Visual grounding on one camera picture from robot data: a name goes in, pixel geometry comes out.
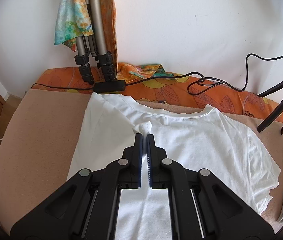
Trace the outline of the white t-shirt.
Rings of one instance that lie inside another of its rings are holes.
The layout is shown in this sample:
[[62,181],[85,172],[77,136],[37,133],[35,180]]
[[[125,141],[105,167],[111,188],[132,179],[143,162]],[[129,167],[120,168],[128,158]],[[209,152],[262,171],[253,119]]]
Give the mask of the white t-shirt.
[[92,94],[68,175],[105,168],[132,146],[136,133],[153,134],[170,159],[193,171],[206,168],[257,213],[271,201],[280,168],[246,125],[206,105],[200,113],[152,109],[130,96]]

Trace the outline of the black power adapter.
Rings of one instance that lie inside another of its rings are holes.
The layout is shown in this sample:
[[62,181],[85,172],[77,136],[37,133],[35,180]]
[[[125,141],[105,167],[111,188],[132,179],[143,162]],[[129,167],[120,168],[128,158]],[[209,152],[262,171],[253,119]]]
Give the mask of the black power adapter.
[[113,80],[109,82],[97,82],[94,84],[93,92],[95,93],[112,93],[122,92],[126,88],[125,80]]

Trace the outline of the beige blanket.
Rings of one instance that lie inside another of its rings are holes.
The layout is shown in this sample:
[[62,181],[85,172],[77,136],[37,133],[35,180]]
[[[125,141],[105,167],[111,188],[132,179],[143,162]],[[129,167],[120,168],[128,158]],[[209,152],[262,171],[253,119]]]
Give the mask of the beige blanket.
[[[13,225],[67,179],[90,95],[31,89],[15,111],[0,145],[0,224],[9,235]],[[260,119],[226,113],[249,126],[282,169],[279,186],[262,217],[275,233],[283,226],[282,124],[258,133]]]

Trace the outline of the grey folded tripod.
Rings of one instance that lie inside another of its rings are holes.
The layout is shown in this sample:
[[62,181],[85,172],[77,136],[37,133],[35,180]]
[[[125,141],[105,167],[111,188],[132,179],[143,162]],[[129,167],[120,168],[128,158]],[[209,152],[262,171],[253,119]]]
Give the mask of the grey folded tripod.
[[94,84],[94,77],[89,64],[89,55],[97,60],[97,67],[101,69],[105,81],[114,81],[116,79],[114,58],[106,47],[100,0],[85,0],[85,2],[92,21],[93,35],[76,38],[77,55],[75,62],[78,65],[82,80],[90,85]]

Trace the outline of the colourful floral scarf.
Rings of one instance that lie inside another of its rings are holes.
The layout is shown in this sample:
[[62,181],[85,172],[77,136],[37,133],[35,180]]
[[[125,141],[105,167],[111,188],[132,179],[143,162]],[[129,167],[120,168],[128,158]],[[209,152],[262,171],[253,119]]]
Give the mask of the colourful floral scarf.
[[86,0],[61,0],[55,24],[55,45],[76,50],[76,38],[93,35]]

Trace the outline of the orange curtain strip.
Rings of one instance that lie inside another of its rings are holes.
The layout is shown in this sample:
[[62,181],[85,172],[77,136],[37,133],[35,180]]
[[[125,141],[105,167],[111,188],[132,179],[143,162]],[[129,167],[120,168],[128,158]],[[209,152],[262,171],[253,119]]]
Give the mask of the orange curtain strip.
[[114,64],[117,64],[117,44],[115,33],[116,9],[114,0],[100,0],[103,31],[105,35],[106,48],[113,55]]

